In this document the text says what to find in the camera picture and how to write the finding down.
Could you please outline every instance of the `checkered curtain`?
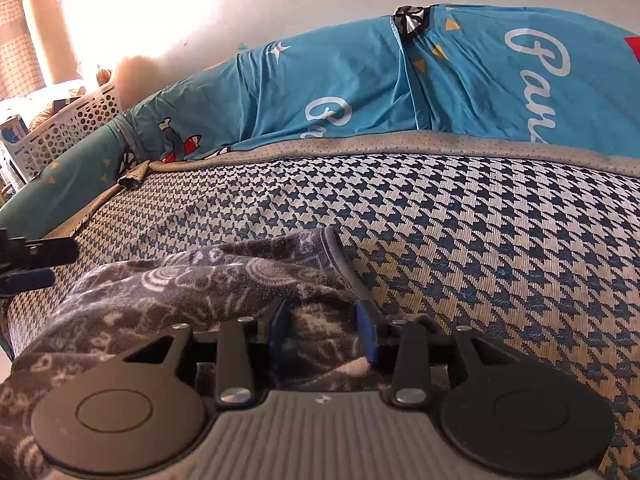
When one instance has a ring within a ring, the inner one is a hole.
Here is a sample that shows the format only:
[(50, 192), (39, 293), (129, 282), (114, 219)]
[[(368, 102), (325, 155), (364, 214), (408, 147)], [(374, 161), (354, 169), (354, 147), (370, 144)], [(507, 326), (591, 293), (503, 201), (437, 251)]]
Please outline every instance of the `checkered curtain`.
[(0, 100), (44, 86), (22, 0), (0, 0)]

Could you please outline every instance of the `red triangle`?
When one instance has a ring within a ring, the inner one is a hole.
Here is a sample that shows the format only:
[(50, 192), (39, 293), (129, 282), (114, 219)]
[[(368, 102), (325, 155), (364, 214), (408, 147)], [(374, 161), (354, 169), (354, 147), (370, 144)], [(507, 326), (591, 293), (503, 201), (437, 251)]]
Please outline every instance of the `red triangle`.
[(631, 47), (631, 50), (636, 54), (636, 59), (640, 61), (640, 36), (635, 36), (634, 38), (625, 38), (625, 41)]

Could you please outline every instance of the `white plastic basket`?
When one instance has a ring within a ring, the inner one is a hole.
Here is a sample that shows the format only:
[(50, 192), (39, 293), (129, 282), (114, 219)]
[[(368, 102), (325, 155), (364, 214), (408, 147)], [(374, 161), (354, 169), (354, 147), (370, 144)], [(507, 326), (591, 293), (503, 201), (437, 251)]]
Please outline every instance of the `white plastic basket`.
[(0, 140), (25, 182), (122, 111), (114, 78), (64, 107), (26, 137), (12, 144)]

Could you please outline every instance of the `blue fabric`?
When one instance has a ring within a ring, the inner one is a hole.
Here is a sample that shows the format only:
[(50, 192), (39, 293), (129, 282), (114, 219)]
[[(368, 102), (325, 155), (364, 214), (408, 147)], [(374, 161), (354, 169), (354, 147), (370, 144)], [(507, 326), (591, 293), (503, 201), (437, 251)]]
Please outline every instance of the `blue fabric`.
[(245, 52), (165, 88), (123, 117), (149, 157), (167, 162), (224, 146), (250, 150), (277, 140), (416, 129), (404, 57), (388, 17)]
[(640, 157), (635, 36), (563, 10), (431, 7), (403, 45), (418, 126)]
[(4, 204), (0, 228), (10, 237), (42, 238), (113, 186), (124, 140), (110, 124), (60, 155)]

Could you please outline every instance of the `houndstooth mattress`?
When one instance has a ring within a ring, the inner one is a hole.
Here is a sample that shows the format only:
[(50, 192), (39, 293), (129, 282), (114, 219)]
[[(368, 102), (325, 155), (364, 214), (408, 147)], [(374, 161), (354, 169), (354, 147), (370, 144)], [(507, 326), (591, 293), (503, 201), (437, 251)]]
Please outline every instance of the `houndstooth mattress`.
[(554, 162), (350, 155), (149, 176), (76, 235), (55, 288), (15, 298), (16, 353), (94, 266), (334, 226), (387, 311), (470, 324), (609, 399), (601, 472), (640, 478), (640, 180)]

